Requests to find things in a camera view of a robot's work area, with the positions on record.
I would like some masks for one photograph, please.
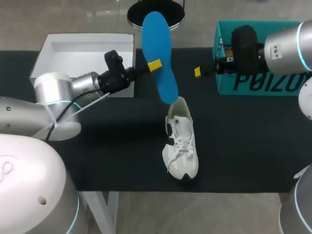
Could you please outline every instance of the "yellow tab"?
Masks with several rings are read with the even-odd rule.
[[[149,62],[147,65],[150,68],[151,72],[156,70],[156,69],[158,69],[158,68],[160,68],[160,67],[162,67],[160,59],[157,59],[154,62]]]
[[[198,66],[197,68],[195,68],[195,77],[196,78],[199,78],[199,77],[201,77],[201,74],[200,74],[200,67]]]

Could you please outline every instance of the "shoe tongue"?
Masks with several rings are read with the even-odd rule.
[[[186,117],[175,116],[176,133],[182,137],[187,137],[191,131],[191,123]]]

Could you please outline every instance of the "round black stool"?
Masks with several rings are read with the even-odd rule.
[[[173,30],[184,20],[184,5],[185,0],[183,0],[183,7],[172,0],[139,0],[129,8],[128,22],[134,28],[142,30],[145,17],[152,11],[157,11],[164,16],[170,30]]]

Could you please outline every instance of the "black table surface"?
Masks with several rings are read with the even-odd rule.
[[[0,52],[0,95],[35,101],[29,75],[38,52]],[[289,192],[312,161],[312,121],[296,97],[220,96],[214,75],[194,79],[211,48],[173,49],[179,94],[194,120],[199,171],[182,184],[162,159],[168,105],[151,76],[134,98],[108,98],[79,115],[81,133],[51,145],[80,191]],[[136,52],[136,65],[145,63]]]

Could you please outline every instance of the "screw hole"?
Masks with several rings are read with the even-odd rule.
[[[38,197],[38,202],[39,202],[41,205],[47,204],[47,200],[46,200],[44,197],[42,197],[42,196],[39,196],[39,197]]]

